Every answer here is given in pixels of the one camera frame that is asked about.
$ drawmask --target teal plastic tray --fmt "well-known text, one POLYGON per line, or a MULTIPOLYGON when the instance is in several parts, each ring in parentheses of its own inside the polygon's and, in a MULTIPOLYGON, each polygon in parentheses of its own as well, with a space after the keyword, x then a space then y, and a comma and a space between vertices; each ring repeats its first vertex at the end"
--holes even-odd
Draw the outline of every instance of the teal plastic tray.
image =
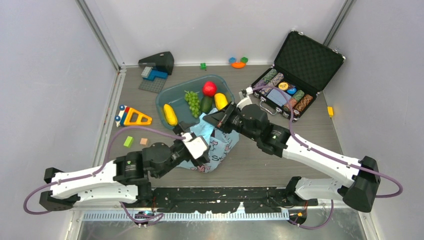
POLYGON ((190 81, 180 83, 170 88, 162 90, 156 97, 156 109, 162 124, 168 128, 173 129, 174 127, 169 125, 165 120, 164 105, 169 104, 175 114, 178 122, 186 123, 199 123, 199 118, 194 118, 192 112, 189 109, 189 104, 184 99, 185 91, 193 91, 197 93, 199 99, 202 100, 204 97, 202 88, 206 82, 211 81, 215 83, 217 93, 225 95, 228 102, 234 102, 234 95, 231 93, 225 80, 218 75, 206 75, 190 81))

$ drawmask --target yellow toy triangle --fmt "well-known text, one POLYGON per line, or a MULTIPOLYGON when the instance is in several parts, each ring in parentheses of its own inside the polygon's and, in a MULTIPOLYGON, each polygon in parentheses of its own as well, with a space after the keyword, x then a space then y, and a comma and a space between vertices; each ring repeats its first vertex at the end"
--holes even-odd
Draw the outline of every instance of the yellow toy triangle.
POLYGON ((124 126, 148 126, 150 124, 152 124, 151 117, 147 116, 146 114, 140 111, 135 110, 132 107, 129 108, 125 121, 123 123, 124 126), (133 114, 138 114, 138 116, 137 116, 137 120, 131 122, 131 118, 133 117, 133 114))

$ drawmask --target gray table surface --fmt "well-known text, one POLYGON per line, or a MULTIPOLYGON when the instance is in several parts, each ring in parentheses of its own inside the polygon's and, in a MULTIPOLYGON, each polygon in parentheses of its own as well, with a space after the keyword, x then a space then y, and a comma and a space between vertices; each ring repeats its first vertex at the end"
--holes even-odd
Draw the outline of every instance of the gray table surface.
MULTIPOLYGON (((199 66, 176 66, 172 75, 168 77, 163 89, 183 83, 204 75, 219 75, 226 81, 228 87, 238 99, 238 92, 253 83, 269 66, 248 65, 242 69, 231 66, 208 66, 201 70, 199 66)), ((154 92, 138 89, 142 77, 142 68, 129 67, 126 72, 120 98, 117 104, 127 105, 153 118, 149 128, 166 133, 173 132, 165 128, 158 116, 155 99, 158 95, 154 92)), ((288 127, 289 121, 281 115, 268 115, 272 123, 288 127)), ((327 104, 324 96, 318 96, 312 106, 302 118, 293 124, 294 131, 303 138, 328 150, 340 153, 340 144, 334 130, 333 123, 327 113, 327 104)), ((113 127, 111 135, 118 130, 113 127)), ((149 139, 149 146, 155 142, 162 142, 168 146, 173 140, 151 132, 129 130, 121 134, 111 148, 110 157, 124 156, 131 151, 143 149, 140 145, 141 138, 149 139), (127 136, 134 137, 130 148, 123 146, 127 136)), ((305 178, 325 178, 326 175, 302 163, 270 156, 256 147, 252 140, 240 136, 240 141, 231 150, 223 162, 212 172, 201 173, 185 168, 176 167, 160 179, 151 178, 153 187, 244 187, 244 186, 285 186, 291 177, 302 176, 305 178)))

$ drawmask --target yellow bell pepper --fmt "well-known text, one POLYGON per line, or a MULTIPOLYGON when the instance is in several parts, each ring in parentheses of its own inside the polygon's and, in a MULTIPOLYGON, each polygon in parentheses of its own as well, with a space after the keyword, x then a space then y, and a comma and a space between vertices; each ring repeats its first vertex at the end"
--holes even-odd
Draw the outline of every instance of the yellow bell pepper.
POLYGON ((215 98, 215 106, 218 109, 218 111, 225 108, 228 105, 227 98, 225 97, 224 94, 217 93, 213 97, 215 98))
POLYGON ((175 115, 174 109, 169 104, 163 105, 163 112, 169 125, 176 126, 178 124, 177 115, 175 115))

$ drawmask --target open briefcase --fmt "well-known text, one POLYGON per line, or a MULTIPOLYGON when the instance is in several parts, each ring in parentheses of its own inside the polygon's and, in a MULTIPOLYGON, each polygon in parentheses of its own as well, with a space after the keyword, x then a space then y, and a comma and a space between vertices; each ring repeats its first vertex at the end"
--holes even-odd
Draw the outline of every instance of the open briefcase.
POLYGON ((282 94, 272 88, 262 88, 254 92, 260 99, 260 107, 271 115, 278 113, 290 118, 290 104, 296 122, 312 105, 318 94, 327 86, 334 74, 345 61, 345 57, 321 43, 305 36, 302 32, 290 31, 274 64, 266 70, 251 86, 273 86, 280 88, 282 94), (268 110, 266 103, 275 112, 268 110))

